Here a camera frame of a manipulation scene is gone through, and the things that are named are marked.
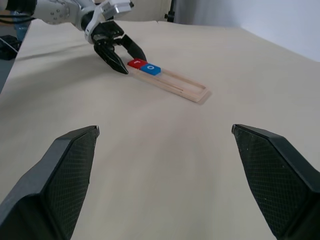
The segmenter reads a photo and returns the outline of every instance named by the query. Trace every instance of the beige cloth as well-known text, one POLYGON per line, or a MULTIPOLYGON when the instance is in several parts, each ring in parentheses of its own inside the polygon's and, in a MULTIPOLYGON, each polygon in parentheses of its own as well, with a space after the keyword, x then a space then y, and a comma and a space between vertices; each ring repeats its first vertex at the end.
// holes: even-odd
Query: beige cloth
POLYGON ((119 24, 150 63, 212 96, 198 105, 117 73, 72 25, 35 21, 0 95, 0 201, 55 138, 99 125, 72 239, 274 239, 232 124, 286 136, 320 169, 319 64, 242 29, 119 24))

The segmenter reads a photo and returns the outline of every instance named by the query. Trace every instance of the red block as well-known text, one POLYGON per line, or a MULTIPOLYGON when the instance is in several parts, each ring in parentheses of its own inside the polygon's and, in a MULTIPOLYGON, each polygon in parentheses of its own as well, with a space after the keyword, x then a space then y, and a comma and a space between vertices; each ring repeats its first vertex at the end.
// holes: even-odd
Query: red block
POLYGON ((146 61, 143 61, 141 59, 135 58, 134 60, 128 62, 128 65, 130 67, 133 67, 135 69, 140 69, 141 67, 147 65, 148 63, 146 61))

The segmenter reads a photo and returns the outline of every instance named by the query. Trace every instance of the wooden tray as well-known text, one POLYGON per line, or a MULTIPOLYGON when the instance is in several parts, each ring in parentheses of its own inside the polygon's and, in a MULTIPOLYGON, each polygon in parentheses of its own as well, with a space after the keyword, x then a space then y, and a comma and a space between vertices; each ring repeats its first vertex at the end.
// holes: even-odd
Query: wooden tray
POLYGON ((161 73, 156 76, 131 66, 127 66, 127 68, 134 77, 195 103, 199 102, 209 92, 206 86, 163 68, 161 73))

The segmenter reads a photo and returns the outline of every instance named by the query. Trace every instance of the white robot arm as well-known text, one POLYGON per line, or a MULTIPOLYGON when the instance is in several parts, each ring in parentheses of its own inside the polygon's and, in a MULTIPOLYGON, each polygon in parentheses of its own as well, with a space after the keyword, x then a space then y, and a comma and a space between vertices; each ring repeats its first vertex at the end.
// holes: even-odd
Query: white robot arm
POLYGON ((133 7, 131 0, 105 0, 99 5, 92 0, 0 0, 0 10, 24 13, 52 25, 73 24, 84 31, 96 53, 123 74, 128 74, 128 70, 115 53, 115 45, 125 47, 133 58, 147 59, 142 49, 109 19, 130 12, 133 7))

